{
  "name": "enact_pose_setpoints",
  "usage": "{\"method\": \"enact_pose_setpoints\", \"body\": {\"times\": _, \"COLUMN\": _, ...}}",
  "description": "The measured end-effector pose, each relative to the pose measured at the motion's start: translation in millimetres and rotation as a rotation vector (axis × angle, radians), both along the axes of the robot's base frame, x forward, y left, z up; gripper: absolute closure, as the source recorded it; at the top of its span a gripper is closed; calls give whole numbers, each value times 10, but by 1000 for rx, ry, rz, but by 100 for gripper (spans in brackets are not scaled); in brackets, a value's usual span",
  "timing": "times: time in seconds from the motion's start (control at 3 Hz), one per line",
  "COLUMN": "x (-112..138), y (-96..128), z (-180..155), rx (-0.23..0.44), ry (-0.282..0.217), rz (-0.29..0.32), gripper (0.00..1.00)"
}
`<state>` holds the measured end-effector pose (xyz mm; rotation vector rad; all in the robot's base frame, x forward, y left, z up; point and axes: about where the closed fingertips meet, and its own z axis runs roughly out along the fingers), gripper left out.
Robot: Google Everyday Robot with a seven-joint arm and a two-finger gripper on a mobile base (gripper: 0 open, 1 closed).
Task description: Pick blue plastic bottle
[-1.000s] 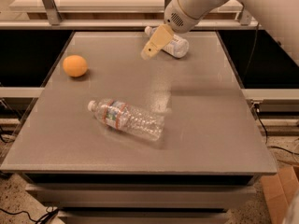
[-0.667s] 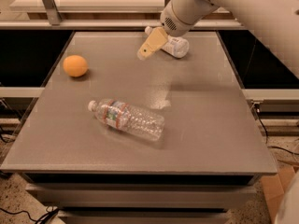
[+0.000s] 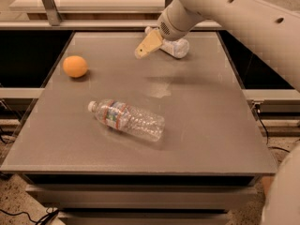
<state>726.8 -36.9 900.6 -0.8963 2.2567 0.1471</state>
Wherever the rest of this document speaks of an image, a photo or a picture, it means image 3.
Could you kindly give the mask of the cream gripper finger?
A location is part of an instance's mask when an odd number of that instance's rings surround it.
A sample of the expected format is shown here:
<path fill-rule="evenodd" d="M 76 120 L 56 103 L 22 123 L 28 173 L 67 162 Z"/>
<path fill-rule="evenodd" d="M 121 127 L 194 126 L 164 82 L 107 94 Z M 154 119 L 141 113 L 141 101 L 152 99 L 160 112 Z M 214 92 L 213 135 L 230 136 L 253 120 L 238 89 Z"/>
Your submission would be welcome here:
<path fill-rule="evenodd" d="M 135 56 L 142 59 L 159 49 L 163 44 L 163 37 L 158 30 L 151 30 L 135 49 Z"/>

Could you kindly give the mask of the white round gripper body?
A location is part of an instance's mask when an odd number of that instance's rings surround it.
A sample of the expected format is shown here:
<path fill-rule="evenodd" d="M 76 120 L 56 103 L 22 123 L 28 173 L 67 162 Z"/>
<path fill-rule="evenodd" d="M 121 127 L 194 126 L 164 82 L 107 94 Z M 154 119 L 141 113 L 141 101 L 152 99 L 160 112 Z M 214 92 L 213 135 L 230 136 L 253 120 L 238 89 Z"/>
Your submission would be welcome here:
<path fill-rule="evenodd" d="M 157 28 L 163 38 L 175 41 L 183 38 L 200 21 L 198 13 L 189 11 L 179 0 L 172 0 L 159 16 Z"/>

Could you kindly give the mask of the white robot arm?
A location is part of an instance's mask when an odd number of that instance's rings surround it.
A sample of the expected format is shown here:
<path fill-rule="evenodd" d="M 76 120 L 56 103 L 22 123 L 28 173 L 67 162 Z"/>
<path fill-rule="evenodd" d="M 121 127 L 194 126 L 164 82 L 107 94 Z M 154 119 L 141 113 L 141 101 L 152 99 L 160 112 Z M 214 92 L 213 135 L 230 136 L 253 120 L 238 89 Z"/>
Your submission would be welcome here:
<path fill-rule="evenodd" d="M 255 53 L 295 90 L 300 91 L 300 16 L 263 0 L 172 0 L 152 31 L 135 50 L 138 58 L 156 51 L 164 40 L 184 37 L 211 19 Z M 300 225 L 300 146 L 279 165 L 261 225 Z"/>

